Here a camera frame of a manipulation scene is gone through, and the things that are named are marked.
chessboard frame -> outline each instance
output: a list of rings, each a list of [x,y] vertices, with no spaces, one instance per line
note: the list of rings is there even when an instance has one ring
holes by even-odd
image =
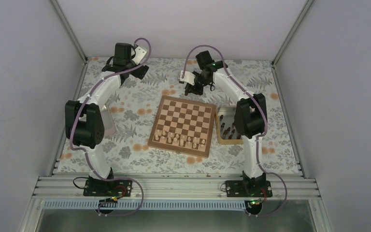
[[[170,101],[176,101],[176,102],[181,102],[181,103],[186,103],[186,104],[193,104],[193,105],[198,105],[198,106],[204,106],[211,108],[211,115],[210,115],[210,122],[209,122],[209,128],[208,128],[208,133],[207,133],[207,139],[206,139],[206,148],[205,151],[198,151],[198,150],[192,150],[190,148],[185,148],[185,147],[179,147],[179,146],[174,146],[170,144],[163,144],[160,142],[154,141],[154,133],[157,129],[158,125],[158,119],[161,113],[161,110],[164,105],[165,100],[170,100]],[[213,104],[208,104],[200,101],[192,101],[192,100],[187,100],[187,99],[180,99],[180,98],[175,98],[175,97],[170,97],[170,96],[165,96],[163,95],[160,100],[160,105],[158,106],[156,118],[153,124],[153,127],[151,129],[150,137],[148,139],[147,145],[149,147],[157,148],[157,149],[163,149],[163,150],[168,150],[168,151],[173,151],[173,152],[180,152],[192,156],[197,156],[201,158],[208,158],[210,154],[210,147],[211,147],[211,141],[212,141],[212,136],[213,136],[213,130],[214,130],[214,123],[215,123],[215,116],[216,113],[216,105]]]

floral pattern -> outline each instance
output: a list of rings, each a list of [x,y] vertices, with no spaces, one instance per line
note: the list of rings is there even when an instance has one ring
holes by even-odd
[[[107,58],[91,58],[80,96],[97,81]],[[184,85],[178,83],[178,73],[184,59],[151,58],[143,80],[130,77],[111,95],[107,104],[117,132],[105,137],[100,149],[107,161],[119,173],[159,174],[240,174],[243,171],[243,146],[220,145],[214,132],[210,156],[196,158],[147,146],[151,127],[162,95],[202,101],[217,106],[233,105],[220,89],[206,87],[202,96],[184,95]],[[265,169],[279,174],[298,173],[297,162],[282,112],[269,61],[227,60],[232,73],[255,93],[266,97],[268,134],[262,142],[262,162]],[[195,60],[189,60],[187,70],[198,71]],[[59,172],[87,172],[89,167],[80,151],[71,151],[66,142],[58,167]]]

floral tablecloth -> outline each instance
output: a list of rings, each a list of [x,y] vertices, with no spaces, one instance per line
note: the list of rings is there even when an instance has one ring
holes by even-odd
[[[107,58],[91,58],[81,94],[97,81]],[[177,75],[185,59],[151,58],[143,80],[127,79],[107,101],[117,133],[105,137],[100,146],[107,161],[118,173],[159,174],[240,174],[243,171],[243,146],[220,145],[213,133],[210,156],[196,158],[176,152],[149,148],[147,139],[162,95],[202,101],[217,106],[233,105],[217,88],[205,88],[202,96],[184,95],[184,85]],[[232,73],[254,93],[263,93],[267,101],[269,132],[263,139],[262,161],[265,169],[279,174],[298,173],[281,103],[269,61],[227,60]],[[197,62],[189,60],[188,71],[199,71]],[[71,151],[69,141],[63,149],[58,172],[88,172],[83,153]]]

wall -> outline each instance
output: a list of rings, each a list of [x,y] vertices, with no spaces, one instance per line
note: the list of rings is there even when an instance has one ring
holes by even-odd
[[[306,0],[237,2],[59,0],[87,56],[111,56],[116,42],[145,37],[152,57],[185,58],[209,44],[226,58],[258,60],[274,59]]]
[[[0,231],[18,231],[83,62],[50,1],[0,1]]]
[[[371,231],[371,1],[315,1],[277,71],[333,228]]]

black mounting plate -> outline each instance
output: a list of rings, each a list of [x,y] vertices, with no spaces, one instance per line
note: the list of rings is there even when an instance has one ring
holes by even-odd
[[[242,180],[227,180],[225,182],[227,197],[264,197],[261,189],[267,193],[267,197],[272,197],[271,182],[266,181],[263,186],[258,186],[257,189],[250,194],[245,191]]]
[[[106,182],[105,184],[108,185],[107,188],[104,188],[105,186],[99,186],[98,183],[93,183],[89,180],[86,181],[87,188],[83,191],[83,196],[85,197],[113,197],[113,196],[119,196],[121,194],[121,189],[116,188],[117,186],[124,186],[126,187],[127,191],[124,197],[129,197],[131,194],[131,189],[133,182],[131,180],[116,180],[116,181],[110,181]]]

